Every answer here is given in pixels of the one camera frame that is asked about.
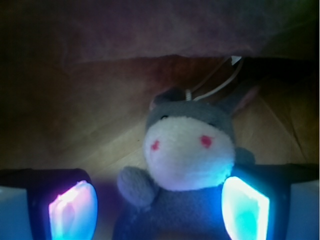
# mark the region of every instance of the dark fabric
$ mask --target dark fabric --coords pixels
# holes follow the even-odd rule
[[[16,0],[0,3],[1,60],[310,59],[317,0]]]

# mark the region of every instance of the plush donkey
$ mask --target plush donkey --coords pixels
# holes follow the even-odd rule
[[[173,88],[158,95],[146,123],[147,170],[125,167],[117,185],[128,202],[114,240],[151,240],[166,233],[182,239],[230,239],[221,193],[235,163],[254,164],[251,152],[235,146],[232,114],[257,93],[240,84],[215,106],[185,101]]]

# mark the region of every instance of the glowing light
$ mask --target glowing light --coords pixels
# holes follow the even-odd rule
[[[224,182],[221,201],[224,225],[231,239],[267,238],[268,197],[233,176]]]
[[[49,204],[52,240],[92,239],[96,229],[98,200],[94,187],[80,181]]]

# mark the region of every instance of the white cable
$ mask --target white cable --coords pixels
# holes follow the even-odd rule
[[[194,88],[192,88],[191,93],[193,93],[194,91],[198,90],[199,88],[201,88],[207,81],[209,78],[212,77],[213,74],[216,73],[216,71],[219,70],[219,68],[226,62],[228,61],[228,59],[230,59],[230,57],[225,57],[210,73],[209,75],[207,75],[198,85],[196,85]]]
[[[192,100],[192,93],[189,89],[185,90],[185,100],[191,101]]]
[[[200,95],[200,96],[197,96],[194,101],[198,101],[200,99],[204,99],[204,98],[207,98],[213,94],[215,94],[216,92],[220,91],[221,89],[223,89],[225,86],[227,86],[229,83],[231,83],[231,81],[233,79],[235,79],[235,77],[238,75],[238,73],[240,72],[242,66],[244,64],[244,61],[243,59],[240,60],[239,62],[239,65],[236,67],[235,71],[233,72],[233,74],[224,82],[222,83],[220,86],[216,87],[215,89],[207,92],[206,94],[203,94],[203,95]]]

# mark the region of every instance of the black plastic housing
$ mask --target black plastic housing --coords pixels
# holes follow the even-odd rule
[[[26,189],[28,213],[34,240],[51,240],[49,204],[80,181],[91,184],[82,169],[4,169],[0,186]]]

